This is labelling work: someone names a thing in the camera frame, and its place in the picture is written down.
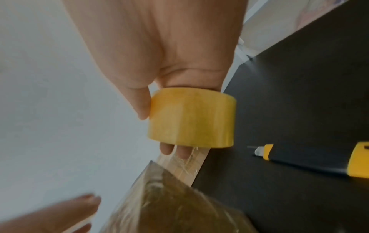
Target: black surface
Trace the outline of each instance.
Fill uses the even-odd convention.
[[[369,140],[369,1],[350,0],[241,65],[235,145],[211,149],[193,187],[260,232],[369,232],[369,182],[266,162],[248,145]]]
[[[347,175],[355,144],[346,148],[274,144],[268,159],[310,170]]]

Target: tape roll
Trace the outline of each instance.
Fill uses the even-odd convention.
[[[198,88],[163,88],[151,99],[148,137],[173,145],[233,146],[236,100]]]

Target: hand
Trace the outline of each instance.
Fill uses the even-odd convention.
[[[101,198],[92,194],[63,201],[39,211],[0,223],[0,233],[62,233],[96,213]],[[91,224],[73,233],[87,233]]]
[[[102,73],[140,119],[148,85],[220,91],[247,0],[63,0]],[[160,144],[163,154],[174,145]],[[188,158],[191,147],[178,147]]]

